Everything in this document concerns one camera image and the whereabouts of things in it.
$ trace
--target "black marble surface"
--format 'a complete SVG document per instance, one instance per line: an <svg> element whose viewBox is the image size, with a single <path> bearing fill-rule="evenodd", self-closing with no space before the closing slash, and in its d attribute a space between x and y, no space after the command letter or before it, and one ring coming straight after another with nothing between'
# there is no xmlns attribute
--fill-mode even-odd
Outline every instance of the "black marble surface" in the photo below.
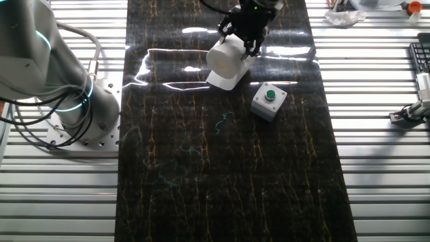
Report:
<svg viewBox="0 0 430 242"><path fill-rule="evenodd" d="M222 15L129 0L116 241L357 241L306 6L284 3L223 91L205 83ZM288 93L272 123L250 113L263 81Z"/></svg>

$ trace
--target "plastic bag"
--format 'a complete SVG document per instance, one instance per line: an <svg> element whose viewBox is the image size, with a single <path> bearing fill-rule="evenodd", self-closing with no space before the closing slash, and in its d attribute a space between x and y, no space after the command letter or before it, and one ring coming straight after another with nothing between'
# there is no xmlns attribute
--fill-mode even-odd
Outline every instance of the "plastic bag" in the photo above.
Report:
<svg viewBox="0 0 430 242"><path fill-rule="evenodd" d="M364 11L344 11L333 13L328 11L325 13L325 17L335 26L352 26L358 21L366 19L366 13Z"/></svg>

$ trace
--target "green button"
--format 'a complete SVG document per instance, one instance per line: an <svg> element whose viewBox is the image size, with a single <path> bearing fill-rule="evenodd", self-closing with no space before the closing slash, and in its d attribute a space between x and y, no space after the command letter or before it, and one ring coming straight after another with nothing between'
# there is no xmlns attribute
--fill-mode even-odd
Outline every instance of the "green button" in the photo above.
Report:
<svg viewBox="0 0 430 242"><path fill-rule="evenodd" d="M276 98L276 92L274 90L266 91L265 97L269 101L273 101Z"/></svg>

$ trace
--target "orange object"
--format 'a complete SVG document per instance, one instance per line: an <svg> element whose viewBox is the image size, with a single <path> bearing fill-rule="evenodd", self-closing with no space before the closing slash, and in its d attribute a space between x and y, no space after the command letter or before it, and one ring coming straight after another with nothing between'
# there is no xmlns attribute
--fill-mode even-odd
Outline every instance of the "orange object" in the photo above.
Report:
<svg viewBox="0 0 430 242"><path fill-rule="evenodd" d="M421 10L423 10L423 6L421 5L421 3L417 2L417 1L413 1L408 6L409 13L419 13L419 12L421 12Z"/></svg>

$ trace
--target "keyboard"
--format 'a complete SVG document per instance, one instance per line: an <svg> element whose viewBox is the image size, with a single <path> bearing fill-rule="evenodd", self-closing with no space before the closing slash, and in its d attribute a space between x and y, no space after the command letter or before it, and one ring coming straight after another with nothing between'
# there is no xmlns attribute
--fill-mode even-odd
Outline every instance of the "keyboard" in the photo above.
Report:
<svg viewBox="0 0 430 242"><path fill-rule="evenodd" d="M428 73L430 66L430 43L412 43L409 46L416 73Z"/></svg>

